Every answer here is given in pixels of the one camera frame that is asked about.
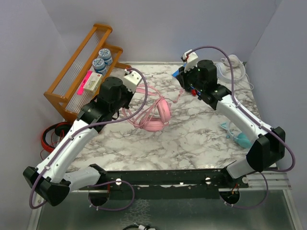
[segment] blue object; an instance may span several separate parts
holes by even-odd
[[[100,73],[103,76],[106,74],[106,64],[105,61],[101,58],[96,58],[93,60],[93,68],[96,73]]]
[[[109,66],[112,64],[113,59],[112,59],[112,55],[111,55],[111,51],[109,49],[101,49],[98,52],[99,58],[103,59],[105,61],[106,66]]]
[[[224,122],[220,124],[220,127],[227,131],[226,138],[231,138],[234,142],[236,142],[239,146],[249,149],[252,144],[244,133],[240,133],[238,136],[235,136],[233,132],[230,132],[229,127],[231,122]]]
[[[179,74],[179,70],[177,69],[177,71],[173,73],[172,76],[175,78],[178,74]]]

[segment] white marble countertop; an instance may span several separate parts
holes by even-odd
[[[180,65],[136,65],[147,76],[148,83],[166,98],[176,99],[180,85],[171,76]],[[123,70],[116,69],[111,76],[122,77]],[[247,82],[236,85],[237,99],[259,116]],[[156,97],[149,97],[152,103]],[[143,100],[135,94],[130,105],[134,112]],[[244,157],[247,152],[231,139],[220,124],[227,118],[215,112],[205,102],[190,93],[184,93],[173,104],[172,118],[163,131],[147,132],[135,129],[128,122],[105,126],[81,151],[69,168],[75,171],[96,163],[109,170],[175,170],[223,168]]]

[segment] white backdrop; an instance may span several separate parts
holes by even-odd
[[[301,221],[307,229],[306,114],[307,1],[283,0],[248,61],[254,96],[264,121],[286,131],[296,156],[288,173]],[[287,153],[280,162],[290,166]]]
[[[42,0],[72,54],[95,22],[113,27],[124,61],[180,61],[201,45],[247,60],[280,0]],[[216,51],[206,57],[220,58]]]
[[[0,229],[24,230],[23,171],[41,161],[42,131],[61,121],[43,93],[70,56],[40,0],[2,1],[0,31]]]

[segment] orange wooden shelf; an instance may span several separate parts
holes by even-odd
[[[122,48],[106,43],[106,39],[111,32],[112,27],[108,25],[94,24],[55,81],[44,93],[48,101],[68,122],[73,122],[77,118],[81,107],[98,94],[98,91],[94,95],[87,92],[77,95],[76,92],[87,71],[91,68],[92,61],[97,58],[100,49],[108,48],[113,58],[113,62],[108,66],[108,71],[103,81],[110,76],[114,67],[121,69],[130,67],[118,61],[123,52]]]

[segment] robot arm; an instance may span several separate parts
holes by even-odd
[[[141,80],[142,77],[136,71],[126,75],[123,80],[108,77],[101,84],[97,97],[82,107],[69,133],[52,153],[36,168],[25,169],[24,177],[30,187],[34,186],[40,176],[35,191],[52,206],[62,202],[69,192],[96,184],[104,174],[104,170],[97,165],[90,165],[76,172],[66,171],[84,146],[103,129],[103,126],[87,126],[111,121],[120,108],[129,108]]]
[[[280,127],[272,128],[244,108],[249,115],[261,123],[261,126],[255,124],[234,103],[232,92],[217,83],[217,70],[213,62],[198,60],[194,52],[187,55],[189,52],[182,56],[181,59],[187,64],[179,68],[179,74],[176,76],[181,87],[186,91],[195,89],[199,100],[230,119],[253,144],[245,158],[231,163],[222,170],[226,179],[231,181],[254,171],[261,172],[284,157],[284,146],[262,127],[272,130],[283,141],[285,132]]]

